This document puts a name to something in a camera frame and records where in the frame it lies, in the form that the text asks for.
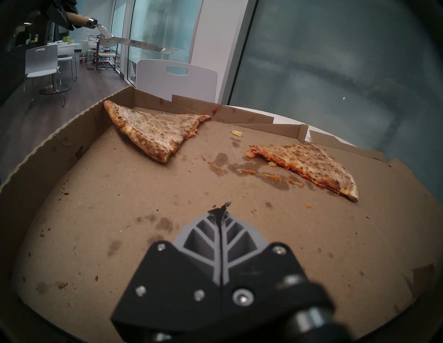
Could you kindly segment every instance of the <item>glass wall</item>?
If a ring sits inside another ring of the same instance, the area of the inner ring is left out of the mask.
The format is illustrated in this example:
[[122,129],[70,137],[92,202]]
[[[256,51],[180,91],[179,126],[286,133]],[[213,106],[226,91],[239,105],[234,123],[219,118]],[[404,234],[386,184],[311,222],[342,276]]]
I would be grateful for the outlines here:
[[[121,37],[123,34],[123,22],[124,22],[124,12],[126,10],[126,3],[127,0],[115,1],[114,13],[112,17],[111,33],[116,37]],[[113,52],[116,52],[117,54],[116,68],[120,70],[121,45],[118,46],[117,51]]]
[[130,39],[169,47],[171,55],[161,55],[130,46],[128,80],[135,84],[136,65],[141,58],[189,62],[194,27],[201,0],[136,0]]
[[442,70],[401,1],[260,0],[229,104],[399,158],[443,201]]

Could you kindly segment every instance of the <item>wooden handle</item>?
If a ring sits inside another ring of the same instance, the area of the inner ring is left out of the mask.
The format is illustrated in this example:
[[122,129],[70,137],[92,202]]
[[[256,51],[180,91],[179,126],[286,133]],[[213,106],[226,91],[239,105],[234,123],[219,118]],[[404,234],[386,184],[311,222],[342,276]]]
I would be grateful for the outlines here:
[[95,27],[97,25],[97,19],[85,17],[84,15],[66,12],[66,16],[71,24],[84,27]]

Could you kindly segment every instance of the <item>printed number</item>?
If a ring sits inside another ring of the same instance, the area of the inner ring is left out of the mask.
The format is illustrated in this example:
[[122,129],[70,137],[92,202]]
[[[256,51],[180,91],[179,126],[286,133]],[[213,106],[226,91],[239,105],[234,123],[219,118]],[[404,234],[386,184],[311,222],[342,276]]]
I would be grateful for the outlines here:
[[79,160],[79,159],[82,158],[82,155],[83,155],[82,150],[83,150],[83,146],[81,146],[81,147],[77,150],[77,152],[75,153],[75,156],[77,157],[77,160]]

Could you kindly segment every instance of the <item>gray floor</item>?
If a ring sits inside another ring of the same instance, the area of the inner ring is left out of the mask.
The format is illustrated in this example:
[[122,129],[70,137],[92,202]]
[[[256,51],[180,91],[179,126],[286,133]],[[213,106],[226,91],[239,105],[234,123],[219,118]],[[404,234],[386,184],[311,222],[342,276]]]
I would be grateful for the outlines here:
[[47,76],[34,80],[34,87],[31,80],[27,80],[25,92],[21,85],[0,108],[1,182],[26,155],[64,123],[128,85],[113,69],[98,73],[87,70],[85,64],[79,64],[79,53],[76,53],[76,59],[76,81],[71,79],[71,63],[60,63],[62,84],[72,87],[65,92],[65,107],[62,107],[60,94],[39,95],[39,89],[50,84]]

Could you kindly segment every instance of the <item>pizza box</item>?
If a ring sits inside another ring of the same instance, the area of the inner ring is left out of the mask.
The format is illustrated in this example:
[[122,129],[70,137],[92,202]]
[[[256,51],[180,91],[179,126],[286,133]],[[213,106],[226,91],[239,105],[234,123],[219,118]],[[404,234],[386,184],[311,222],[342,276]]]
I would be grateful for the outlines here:
[[[117,132],[106,99],[212,120],[161,165]],[[387,163],[380,152],[311,131],[312,141],[353,175],[360,197],[354,203],[245,156],[248,145],[302,142],[307,125],[272,124],[268,116],[180,96],[167,101],[133,87],[106,99],[42,142],[0,188],[1,320],[16,341],[49,341],[50,322],[87,342],[121,342],[110,316],[149,246],[174,240],[187,223],[227,201],[230,213],[269,242],[291,247],[356,338],[423,294],[436,296],[442,206],[400,161]]]

